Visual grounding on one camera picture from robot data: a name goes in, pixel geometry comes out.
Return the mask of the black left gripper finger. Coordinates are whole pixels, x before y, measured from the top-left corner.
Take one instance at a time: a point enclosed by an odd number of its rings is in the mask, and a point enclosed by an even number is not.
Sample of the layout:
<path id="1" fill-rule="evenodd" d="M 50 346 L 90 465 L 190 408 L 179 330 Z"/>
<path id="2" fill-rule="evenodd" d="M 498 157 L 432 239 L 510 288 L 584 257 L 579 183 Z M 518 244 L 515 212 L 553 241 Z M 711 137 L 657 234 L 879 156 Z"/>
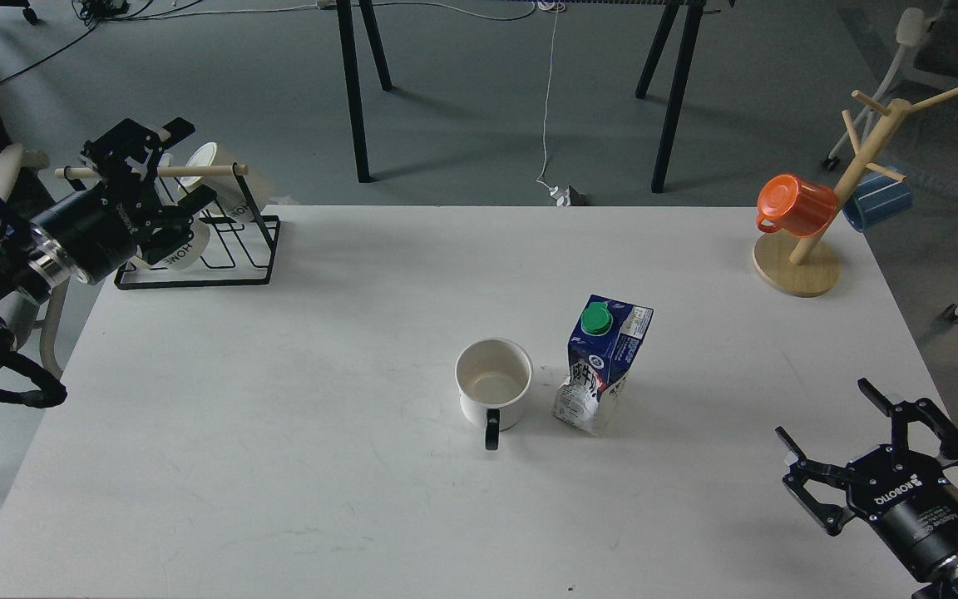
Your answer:
<path id="1" fill-rule="evenodd" d="M 163 205 L 150 219 L 153 226 L 150 250 L 181 250 L 187 244 L 194 244 L 198 236 L 194 232 L 196 216 L 216 198 L 217 192 L 212 187 L 200 185 L 178 204 Z"/>
<path id="2" fill-rule="evenodd" d="M 80 158 L 100 178 L 97 189 L 120 186 L 156 196 L 156 167 L 163 153 L 196 131 L 182 117 L 151 130 L 125 118 L 95 140 L 84 141 Z"/>

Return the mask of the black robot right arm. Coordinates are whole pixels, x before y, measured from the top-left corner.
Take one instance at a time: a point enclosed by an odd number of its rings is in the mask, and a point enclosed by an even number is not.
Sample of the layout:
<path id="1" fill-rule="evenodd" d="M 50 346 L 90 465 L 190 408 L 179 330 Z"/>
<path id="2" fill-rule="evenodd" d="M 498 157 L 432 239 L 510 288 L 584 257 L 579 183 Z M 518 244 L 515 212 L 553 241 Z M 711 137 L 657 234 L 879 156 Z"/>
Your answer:
<path id="1" fill-rule="evenodd" d="M 958 598 L 958 428 L 929 398 L 892 402 L 868 379 L 858 387 L 889 418 L 891 439 L 843 466 L 809 458 L 784 428 L 787 492 L 836 536 L 864 521 L 921 584 L 917 598 Z"/>

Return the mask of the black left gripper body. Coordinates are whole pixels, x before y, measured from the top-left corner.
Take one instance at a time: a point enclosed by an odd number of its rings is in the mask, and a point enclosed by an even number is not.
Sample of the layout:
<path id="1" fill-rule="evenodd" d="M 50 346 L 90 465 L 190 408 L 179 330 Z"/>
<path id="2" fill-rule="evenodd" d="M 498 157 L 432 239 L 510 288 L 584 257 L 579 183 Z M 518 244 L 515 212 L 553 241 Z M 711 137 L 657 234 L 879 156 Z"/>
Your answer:
<path id="1" fill-rule="evenodd" d="M 39 234 L 57 242 L 77 277 L 96 283 L 133 255 L 157 262 L 171 250 L 150 250 L 151 217 L 163 207 L 159 196 L 120 186 L 73 192 L 32 220 Z"/>

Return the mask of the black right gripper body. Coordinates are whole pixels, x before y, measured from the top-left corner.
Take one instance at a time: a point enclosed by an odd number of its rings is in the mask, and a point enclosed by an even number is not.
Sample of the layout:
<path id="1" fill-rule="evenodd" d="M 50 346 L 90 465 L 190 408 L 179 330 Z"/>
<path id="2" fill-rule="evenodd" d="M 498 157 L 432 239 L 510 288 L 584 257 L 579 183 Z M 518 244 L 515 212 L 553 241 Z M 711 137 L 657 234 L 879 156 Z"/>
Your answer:
<path id="1" fill-rule="evenodd" d="M 849 486 L 849 508 L 886 544 L 917 582 L 946 575 L 958 554 L 958 490 L 936 458 L 890 446 L 849 463 L 862 477 Z"/>

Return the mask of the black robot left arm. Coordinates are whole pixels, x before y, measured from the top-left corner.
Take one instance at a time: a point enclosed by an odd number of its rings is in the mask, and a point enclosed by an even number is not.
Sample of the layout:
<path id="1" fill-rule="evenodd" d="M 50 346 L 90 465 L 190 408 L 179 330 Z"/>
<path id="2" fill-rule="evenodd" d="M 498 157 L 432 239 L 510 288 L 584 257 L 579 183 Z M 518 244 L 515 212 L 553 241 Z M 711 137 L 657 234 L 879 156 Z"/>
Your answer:
<path id="1" fill-rule="evenodd" d="M 69 278 L 94 284 L 134 255 L 156 263 L 193 238 L 195 216 L 215 200 L 199 186 L 175 205 L 156 194 L 163 153 L 193 134 L 183 118 L 151 130 L 123 119 L 87 141 L 83 162 L 98 181 L 75 189 L 33 219 L 23 219 L 0 196 L 0 300 L 14 292 L 42 304 Z M 62 404 L 56 375 L 17 352 L 17 336 L 0 317 L 0 403 L 34 408 Z"/>

